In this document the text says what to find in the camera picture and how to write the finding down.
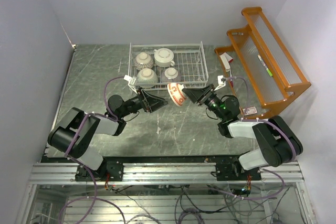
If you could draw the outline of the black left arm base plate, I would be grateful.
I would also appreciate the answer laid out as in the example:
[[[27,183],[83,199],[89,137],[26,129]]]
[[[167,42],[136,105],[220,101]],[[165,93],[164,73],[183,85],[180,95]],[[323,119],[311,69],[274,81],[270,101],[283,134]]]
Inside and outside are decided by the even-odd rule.
[[[123,164],[118,161],[103,161],[101,166],[97,170],[90,169],[88,167],[78,167],[75,174],[75,181],[77,182],[92,182],[94,179],[98,182],[120,182],[123,179]]]

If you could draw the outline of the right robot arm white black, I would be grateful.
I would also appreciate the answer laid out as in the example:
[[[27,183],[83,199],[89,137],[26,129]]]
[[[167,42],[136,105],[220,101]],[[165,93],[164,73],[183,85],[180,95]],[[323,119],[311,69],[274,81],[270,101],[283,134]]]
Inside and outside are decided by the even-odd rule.
[[[250,170],[295,161],[302,154],[303,145],[282,117],[276,115],[269,119],[239,118],[239,101],[234,95],[219,98],[214,87],[183,88],[183,93],[198,105],[205,105],[219,119],[217,124],[220,134],[226,138],[253,138],[259,149],[241,154],[238,163],[231,167],[236,179],[244,179]]]

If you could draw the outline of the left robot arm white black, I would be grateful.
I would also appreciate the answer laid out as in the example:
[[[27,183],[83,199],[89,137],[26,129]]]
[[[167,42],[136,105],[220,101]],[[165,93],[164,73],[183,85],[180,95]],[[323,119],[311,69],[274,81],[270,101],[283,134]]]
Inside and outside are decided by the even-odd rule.
[[[164,98],[151,95],[142,88],[136,92],[136,96],[126,101],[120,95],[111,96],[105,114],[71,108],[49,134],[48,144],[63,152],[66,158],[73,158],[88,167],[88,174],[94,180],[104,179],[107,175],[104,158],[90,147],[94,135],[118,136],[127,124],[124,117],[140,110],[152,113],[168,104]]]

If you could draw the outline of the white bowl red pattern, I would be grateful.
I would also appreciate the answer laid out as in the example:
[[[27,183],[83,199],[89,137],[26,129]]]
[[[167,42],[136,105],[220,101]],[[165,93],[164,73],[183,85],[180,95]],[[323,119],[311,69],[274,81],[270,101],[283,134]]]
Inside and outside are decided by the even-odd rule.
[[[177,106],[182,106],[183,103],[187,100],[187,96],[183,92],[184,85],[176,82],[168,83],[167,90],[170,98]]]

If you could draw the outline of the white wire dish rack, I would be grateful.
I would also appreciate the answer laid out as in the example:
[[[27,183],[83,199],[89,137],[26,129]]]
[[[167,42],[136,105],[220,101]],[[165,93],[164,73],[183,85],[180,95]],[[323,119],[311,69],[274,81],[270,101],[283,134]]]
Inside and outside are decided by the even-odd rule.
[[[137,76],[139,70],[135,66],[135,58],[144,52],[154,58],[154,51],[167,48],[174,53],[175,68],[181,75],[181,84],[188,88],[205,87],[208,82],[208,71],[203,43],[196,44],[154,44],[134,45],[129,47],[128,75]]]

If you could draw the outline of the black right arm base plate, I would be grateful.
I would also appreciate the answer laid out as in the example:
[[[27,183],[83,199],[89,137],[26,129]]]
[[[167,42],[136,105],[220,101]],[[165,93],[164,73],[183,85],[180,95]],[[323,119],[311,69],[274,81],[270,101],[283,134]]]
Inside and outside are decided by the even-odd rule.
[[[243,181],[247,179],[261,180],[261,174],[258,168],[244,170],[237,162],[216,163],[215,171],[211,175],[217,181]]]

